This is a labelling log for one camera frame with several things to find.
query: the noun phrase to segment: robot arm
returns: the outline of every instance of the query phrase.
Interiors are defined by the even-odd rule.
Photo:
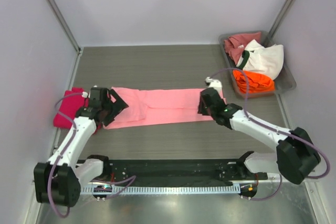
[[[66,138],[48,162],[38,163],[34,168],[38,202],[49,202],[47,183],[51,168],[56,166],[51,181],[51,194],[55,204],[67,207],[73,207],[76,204],[80,188],[102,173],[104,174],[104,170],[109,167],[107,157],[101,160],[101,157],[92,155],[84,164],[76,168],[80,153],[98,125],[110,124],[127,107],[128,105],[113,89],[91,88],[88,106],[83,106],[77,111],[74,119],[75,126],[71,127]]]
[[[320,163],[321,158],[317,151],[307,145],[277,132],[298,136],[312,144],[308,133],[301,128],[292,131],[273,125],[249,113],[246,116],[242,107],[233,103],[226,104],[221,99],[217,88],[213,87],[217,86],[218,82],[220,83],[215,79],[206,79],[208,88],[201,92],[201,102],[206,109],[206,113],[203,114],[211,115],[219,125],[252,136],[276,152],[276,155],[247,153],[244,161],[247,169],[252,173],[280,173],[290,182],[300,184]]]

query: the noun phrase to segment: white wall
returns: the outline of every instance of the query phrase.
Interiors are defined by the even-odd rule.
[[[22,224],[76,53],[46,0],[0,0],[0,56],[0,216]]]
[[[56,0],[81,46],[209,44],[269,30],[285,0]]]
[[[328,212],[336,212],[336,1],[296,0],[275,39],[284,44],[297,82],[297,88],[283,96],[291,120],[307,129],[331,160],[331,174],[321,183]]]

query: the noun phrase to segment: pink towel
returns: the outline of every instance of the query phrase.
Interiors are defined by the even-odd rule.
[[[129,105],[105,129],[166,123],[211,121],[197,114],[203,89],[137,90],[113,88]]]
[[[261,32],[255,34],[236,34],[224,40],[224,49],[230,58],[233,59],[235,65],[237,65],[247,44],[254,39],[260,43]]]

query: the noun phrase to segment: gray tray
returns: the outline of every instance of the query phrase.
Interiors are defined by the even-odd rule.
[[[249,31],[249,32],[242,32],[242,33],[256,33],[258,31]],[[219,37],[219,45],[221,47],[221,50],[223,52],[224,60],[228,67],[235,68],[236,65],[233,60],[229,57],[229,55],[224,50],[224,40],[227,39],[229,36],[235,35],[235,34],[241,34],[241,33],[234,33],[234,34],[223,34]],[[269,37],[268,32],[261,31],[261,40],[260,44],[262,44],[264,47],[270,47],[275,44],[275,42],[272,40],[272,38]],[[240,95],[241,97],[245,98],[246,94],[241,93],[241,91],[238,88],[238,85],[236,83],[236,80],[233,76],[233,71],[228,71],[228,74],[230,76],[230,79],[232,81],[232,86],[235,92]],[[283,64],[282,70],[279,74],[279,76],[274,80],[275,83],[275,91],[268,91],[268,92],[260,92],[255,94],[248,94],[249,98],[255,98],[255,97],[264,97],[267,95],[273,95],[273,94],[281,94],[288,90],[296,88],[296,82],[294,80],[293,75],[289,71],[286,64]]]

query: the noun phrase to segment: white cable connector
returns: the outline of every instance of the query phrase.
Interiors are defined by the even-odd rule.
[[[87,98],[89,96],[89,93],[88,92],[85,92],[85,91],[83,91],[83,93],[82,93],[82,97],[83,98]]]
[[[210,77],[205,78],[205,83],[208,84],[208,88],[214,88],[215,90],[217,90],[218,94],[220,96],[222,96],[223,91],[222,91],[222,83],[221,81],[217,80],[217,79],[213,79]]]

